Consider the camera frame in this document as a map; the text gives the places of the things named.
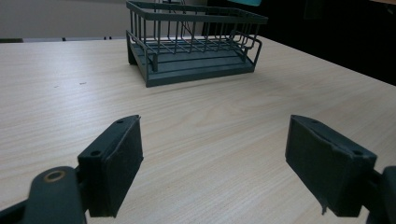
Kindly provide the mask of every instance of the gray wall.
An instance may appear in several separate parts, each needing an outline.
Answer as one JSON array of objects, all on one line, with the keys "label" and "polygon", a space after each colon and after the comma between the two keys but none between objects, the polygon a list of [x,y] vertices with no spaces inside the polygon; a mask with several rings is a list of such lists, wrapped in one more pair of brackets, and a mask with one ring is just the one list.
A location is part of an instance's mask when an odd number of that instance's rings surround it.
[{"label": "gray wall", "polygon": [[125,36],[129,17],[125,0],[0,0],[0,38]]}]

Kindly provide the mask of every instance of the dish rack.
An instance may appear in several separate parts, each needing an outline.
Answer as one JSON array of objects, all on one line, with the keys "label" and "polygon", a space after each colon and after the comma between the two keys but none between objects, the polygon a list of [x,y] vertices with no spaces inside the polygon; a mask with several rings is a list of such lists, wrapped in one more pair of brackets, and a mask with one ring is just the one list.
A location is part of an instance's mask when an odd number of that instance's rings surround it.
[{"label": "dish rack", "polygon": [[126,5],[128,61],[138,65],[146,87],[254,72],[262,48],[257,35],[268,18],[238,8]]}]

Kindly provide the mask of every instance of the table surface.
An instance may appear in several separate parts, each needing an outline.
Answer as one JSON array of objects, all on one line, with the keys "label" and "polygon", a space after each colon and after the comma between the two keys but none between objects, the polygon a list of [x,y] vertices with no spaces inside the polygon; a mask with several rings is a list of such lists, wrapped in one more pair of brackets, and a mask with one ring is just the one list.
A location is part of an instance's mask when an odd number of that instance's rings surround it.
[{"label": "table surface", "polygon": [[117,218],[89,223],[364,223],[321,215],[285,162],[290,115],[396,164],[396,87],[264,39],[256,71],[146,88],[125,40],[0,45],[0,209],[113,121],[141,116],[145,160]]}]

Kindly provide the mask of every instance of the wood grain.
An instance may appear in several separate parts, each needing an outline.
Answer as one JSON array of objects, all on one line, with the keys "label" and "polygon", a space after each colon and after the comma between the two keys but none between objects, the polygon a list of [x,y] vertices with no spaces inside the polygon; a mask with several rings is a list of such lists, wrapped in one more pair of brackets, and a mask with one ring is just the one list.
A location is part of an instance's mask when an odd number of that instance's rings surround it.
[{"label": "wood grain", "polygon": [[0,209],[138,114],[142,163],[117,218],[89,223],[364,223],[321,215],[285,162],[290,115],[396,163],[396,89],[262,39],[256,71],[146,88],[124,40],[0,45]]}]

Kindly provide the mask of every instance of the wire rack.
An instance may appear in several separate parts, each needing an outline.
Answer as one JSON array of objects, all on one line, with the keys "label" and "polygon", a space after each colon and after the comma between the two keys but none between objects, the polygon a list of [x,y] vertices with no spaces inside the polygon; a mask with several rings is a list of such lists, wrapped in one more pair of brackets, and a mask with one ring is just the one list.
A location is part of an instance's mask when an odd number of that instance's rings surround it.
[{"label": "wire rack", "polygon": [[224,7],[136,1],[127,7],[128,61],[139,66],[147,87],[254,71],[266,17]]}]

